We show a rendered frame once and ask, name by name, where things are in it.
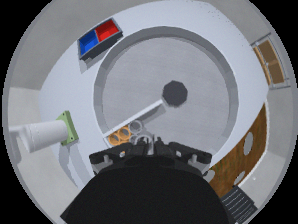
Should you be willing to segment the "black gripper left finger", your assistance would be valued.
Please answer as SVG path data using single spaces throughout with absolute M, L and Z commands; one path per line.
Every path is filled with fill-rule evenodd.
M 120 153 L 125 151 L 124 167 L 141 167 L 143 154 L 148 154 L 148 137 L 141 137 L 136 145 L 126 142 L 89 155 L 90 163 L 96 176 L 98 172 L 120 160 Z M 129 154 L 130 153 L 130 154 Z M 126 157 L 127 156 L 127 157 Z

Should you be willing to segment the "grey metal bushing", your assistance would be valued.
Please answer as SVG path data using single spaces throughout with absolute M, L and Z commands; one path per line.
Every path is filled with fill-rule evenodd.
M 138 122 L 141 126 L 141 129 L 139 130 L 135 130 L 133 127 L 132 127 L 132 123 L 133 122 Z M 128 125 L 128 128 L 129 128 L 129 131 L 133 134 L 138 134 L 141 132 L 142 128 L 143 128 L 143 122 L 140 120 L 140 119 L 134 119 L 133 121 L 131 121 Z
M 136 137 L 136 139 L 135 139 L 135 145 L 136 145 L 137 142 L 139 141 L 139 138 L 140 138 L 140 137 L 148 137 L 148 138 L 151 140 L 151 142 L 149 143 L 148 151 L 151 150 L 152 147 L 153 147 L 153 136 L 152 136 L 152 134 L 151 134 L 150 132 L 148 132 L 148 131 L 141 131 L 141 132 L 138 134 L 138 136 Z
M 129 138 L 129 142 L 132 143 L 132 145 L 134 144 L 135 140 L 133 139 L 133 136 L 138 136 L 138 134 L 132 134 Z

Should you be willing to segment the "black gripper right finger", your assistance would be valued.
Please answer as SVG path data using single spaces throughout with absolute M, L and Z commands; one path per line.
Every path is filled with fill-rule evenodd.
M 181 157 L 176 155 L 177 151 L 181 153 Z M 168 145 L 164 145 L 161 137 L 157 137 L 157 134 L 153 134 L 153 153 L 157 154 L 158 167 L 173 169 L 175 158 L 198 168 L 202 172 L 203 177 L 207 175 L 212 160 L 212 154 L 177 142 L 169 142 Z

